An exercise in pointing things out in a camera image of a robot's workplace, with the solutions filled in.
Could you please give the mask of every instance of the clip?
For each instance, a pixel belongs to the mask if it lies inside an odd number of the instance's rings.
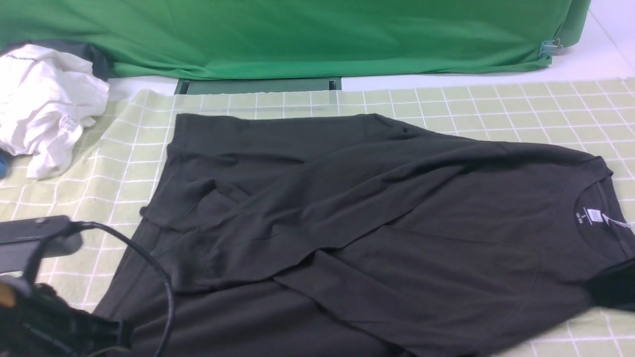
[[[551,57],[553,54],[560,54],[564,50],[564,46],[560,44],[560,39],[542,41],[538,58]]]

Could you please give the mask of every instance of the black t-shirt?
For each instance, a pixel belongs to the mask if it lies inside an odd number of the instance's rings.
[[[379,115],[180,114],[135,238],[179,293],[167,356],[488,356],[633,257],[600,157]],[[97,308],[150,356],[161,282],[126,252]]]

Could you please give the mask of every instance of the green checkered mat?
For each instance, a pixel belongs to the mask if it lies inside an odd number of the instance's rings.
[[[348,116],[376,112],[433,131],[483,140],[541,142],[603,156],[629,223],[635,223],[635,79],[360,92],[163,97],[140,92],[112,102],[74,149],[58,178],[27,180],[16,158],[0,181],[0,220],[69,215],[131,236],[156,188],[175,114],[244,119]],[[124,245],[84,233],[70,257],[44,261],[39,279],[91,311],[105,293]],[[635,356],[635,314],[594,310],[503,354],[505,357]]]

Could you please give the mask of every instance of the white cloth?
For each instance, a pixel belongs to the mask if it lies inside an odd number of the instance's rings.
[[[84,127],[104,113],[109,85],[92,73],[89,61],[33,44],[0,57],[0,149],[32,154],[30,179],[63,174]]]

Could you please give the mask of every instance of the black cable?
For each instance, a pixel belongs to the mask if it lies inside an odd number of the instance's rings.
[[[175,314],[174,291],[172,290],[172,284],[170,283],[170,276],[168,275],[168,273],[166,273],[165,270],[163,270],[159,262],[157,262],[156,259],[150,255],[150,253],[148,253],[140,245],[138,245],[132,239],[129,239],[128,237],[126,237],[125,235],[117,231],[116,229],[110,228],[109,226],[106,226],[104,224],[97,223],[97,222],[74,222],[74,223],[77,224],[82,231],[85,231],[87,229],[101,229],[102,231],[107,232],[113,235],[115,238],[126,243],[130,248],[134,249],[134,251],[139,253],[139,255],[141,255],[145,260],[147,260],[148,263],[152,266],[152,268],[154,268],[154,270],[159,274],[159,276],[163,280],[163,283],[165,285],[165,290],[168,293],[168,320],[165,323],[165,329],[163,331],[163,337],[161,338],[161,344],[159,345],[159,348],[157,348],[157,351],[154,353],[155,357],[161,357],[161,355],[163,354],[163,351],[165,350],[166,345],[168,344],[168,340],[170,339],[170,335],[172,333],[172,325],[174,324],[174,314]]]

